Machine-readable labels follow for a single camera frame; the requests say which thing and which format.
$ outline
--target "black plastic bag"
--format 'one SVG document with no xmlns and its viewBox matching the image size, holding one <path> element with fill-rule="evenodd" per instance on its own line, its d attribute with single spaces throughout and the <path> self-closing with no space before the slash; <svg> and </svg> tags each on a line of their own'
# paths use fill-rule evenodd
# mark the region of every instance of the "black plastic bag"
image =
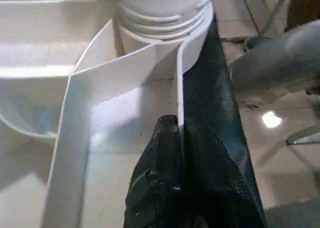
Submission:
<svg viewBox="0 0 320 228">
<path fill-rule="evenodd" d="M 134 168 L 124 214 L 124 228 L 172 227 L 183 221 L 182 146 L 177 118 L 161 117 Z"/>
</svg>

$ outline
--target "white plastic container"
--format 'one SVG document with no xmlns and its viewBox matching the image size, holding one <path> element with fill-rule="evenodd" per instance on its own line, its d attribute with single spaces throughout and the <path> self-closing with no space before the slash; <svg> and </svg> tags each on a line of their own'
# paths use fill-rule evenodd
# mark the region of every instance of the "white plastic container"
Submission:
<svg viewBox="0 0 320 228">
<path fill-rule="evenodd" d="M 0 96 L 7 101 L 0 100 L 0 172 L 8 184 L 0 190 L 1 227 L 121 227 L 128 182 L 156 120 L 175 114 L 183 132 L 183 72 L 199 56 L 211 3 L 201 25 L 170 41 L 133 33 L 115 17 L 114 4 L 0 3 L 16 16 L 23 11 L 23 17 L 42 19 L 40 28 L 30 21 L 34 30 L 17 29 L 26 33 L 21 40 L 15 40 L 14 26 L 27 20 L 11 21 L 6 29 L 12 56 L 22 61 L 0 68 Z M 24 42 L 32 54 L 39 47 L 46 52 L 25 65 Z"/>
</svg>

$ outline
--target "black mesh fabric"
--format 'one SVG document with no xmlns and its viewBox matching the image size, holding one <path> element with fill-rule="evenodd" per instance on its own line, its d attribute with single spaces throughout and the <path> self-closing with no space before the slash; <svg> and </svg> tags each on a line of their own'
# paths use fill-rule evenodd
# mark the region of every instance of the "black mesh fabric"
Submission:
<svg viewBox="0 0 320 228">
<path fill-rule="evenodd" d="M 195 209 L 210 227 L 265 227 L 215 21 L 197 63 L 184 74 L 183 92 L 186 174 Z"/>
</svg>

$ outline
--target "black cloth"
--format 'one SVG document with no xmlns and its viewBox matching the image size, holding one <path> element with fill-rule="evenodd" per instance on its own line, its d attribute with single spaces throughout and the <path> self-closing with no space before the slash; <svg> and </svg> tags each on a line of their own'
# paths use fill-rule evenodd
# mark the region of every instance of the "black cloth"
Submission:
<svg viewBox="0 0 320 228">
<path fill-rule="evenodd" d="M 183 158 L 177 118 L 158 119 L 133 170 L 125 199 L 124 228 L 183 226 Z"/>
<path fill-rule="evenodd" d="M 161 118 L 134 169 L 124 227 L 192 227 L 199 216 L 210 228 L 265 227 L 215 21 L 183 92 L 184 144 L 176 121 Z"/>
<path fill-rule="evenodd" d="M 225 208 L 230 227 L 264 226 L 260 195 L 215 21 L 197 63 L 183 76 L 183 93 L 186 173 L 193 178 L 196 189 L 202 188 L 202 201 L 208 201 L 207 195 L 218 198 L 218 209 Z"/>
</svg>

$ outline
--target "metal chair leg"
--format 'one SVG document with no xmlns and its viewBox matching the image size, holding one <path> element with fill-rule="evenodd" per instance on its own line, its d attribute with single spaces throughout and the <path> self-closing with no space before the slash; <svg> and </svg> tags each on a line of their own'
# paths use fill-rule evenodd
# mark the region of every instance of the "metal chair leg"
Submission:
<svg viewBox="0 0 320 228">
<path fill-rule="evenodd" d="M 320 143 L 320 124 L 298 131 L 290 135 L 286 141 L 287 145 L 298 144 L 319 144 Z"/>
<path fill-rule="evenodd" d="M 249 8 L 246 0 L 243 0 L 243 1 L 244 1 L 245 6 L 246 6 L 246 9 L 247 9 L 248 12 L 249 12 L 251 21 L 253 22 L 253 25 L 254 25 L 254 27 L 255 27 L 255 29 L 256 29 L 256 32 L 257 32 L 258 35 L 259 35 L 259 28 L 258 28 L 258 26 L 257 26 L 257 24 L 256 24 L 256 22 L 255 22 L 254 16 L 253 16 L 253 14 L 252 14 L 252 12 L 251 12 L 251 10 L 250 10 L 250 8 Z M 241 37 L 231 37 L 231 38 L 220 38 L 220 40 L 221 40 L 222 42 L 233 42 L 233 43 L 242 44 L 242 43 L 245 42 L 245 40 L 246 40 L 247 38 L 249 38 L 249 37 L 248 37 L 248 36 L 241 36 Z"/>
</svg>

